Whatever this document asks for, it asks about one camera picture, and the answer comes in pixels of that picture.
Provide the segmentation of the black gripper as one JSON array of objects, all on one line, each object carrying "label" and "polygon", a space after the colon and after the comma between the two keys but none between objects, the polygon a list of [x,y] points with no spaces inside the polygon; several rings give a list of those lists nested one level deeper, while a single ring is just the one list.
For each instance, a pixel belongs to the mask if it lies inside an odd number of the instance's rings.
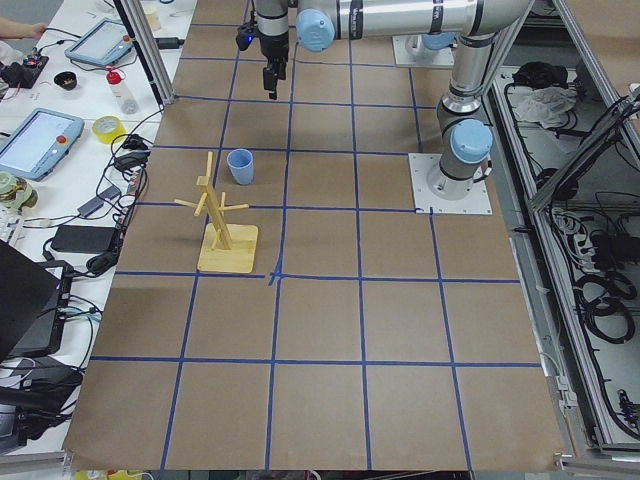
[{"label": "black gripper", "polygon": [[263,86],[269,98],[277,100],[278,82],[286,79],[289,34],[270,36],[260,32],[256,24],[243,24],[237,28],[235,41],[240,51],[246,51],[254,41],[260,42],[261,53],[268,62],[263,68]]}]

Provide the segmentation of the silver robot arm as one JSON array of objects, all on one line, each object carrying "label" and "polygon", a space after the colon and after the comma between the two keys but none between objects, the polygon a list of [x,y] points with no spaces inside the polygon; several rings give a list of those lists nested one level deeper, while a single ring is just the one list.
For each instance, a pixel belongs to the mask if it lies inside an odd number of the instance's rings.
[{"label": "silver robot arm", "polygon": [[456,37],[456,32],[411,36],[407,41],[407,50],[414,55],[426,55],[430,52],[437,52],[451,47]]},{"label": "silver robot arm", "polygon": [[461,200],[483,181],[478,171],[489,158],[493,135],[477,119],[482,91],[491,80],[494,42],[525,19],[528,1],[255,1],[249,20],[239,26],[236,44],[246,50],[258,40],[267,60],[263,85],[270,98],[286,77],[288,20],[296,9],[297,40],[309,52],[327,50],[336,40],[403,36],[414,57],[452,48],[448,90],[438,104],[444,151],[425,176],[429,191],[444,200]]}]

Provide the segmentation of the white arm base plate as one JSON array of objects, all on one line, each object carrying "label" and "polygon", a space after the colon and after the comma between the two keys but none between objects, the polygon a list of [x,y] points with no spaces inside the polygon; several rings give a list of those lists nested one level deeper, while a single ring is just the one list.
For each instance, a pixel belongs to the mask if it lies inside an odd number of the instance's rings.
[{"label": "white arm base plate", "polygon": [[409,153],[414,210],[422,214],[491,215],[492,208],[479,166],[467,180],[452,180],[440,169],[440,154]]},{"label": "white arm base plate", "polygon": [[430,52],[426,55],[414,55],[407,50],[407,41],[411,36],[416,35],[396,35],[392,37],[395,64],[398,67],[430,69],[451,69],[453,67],[453,49],[456,46],[456,40],[449,48]]}]

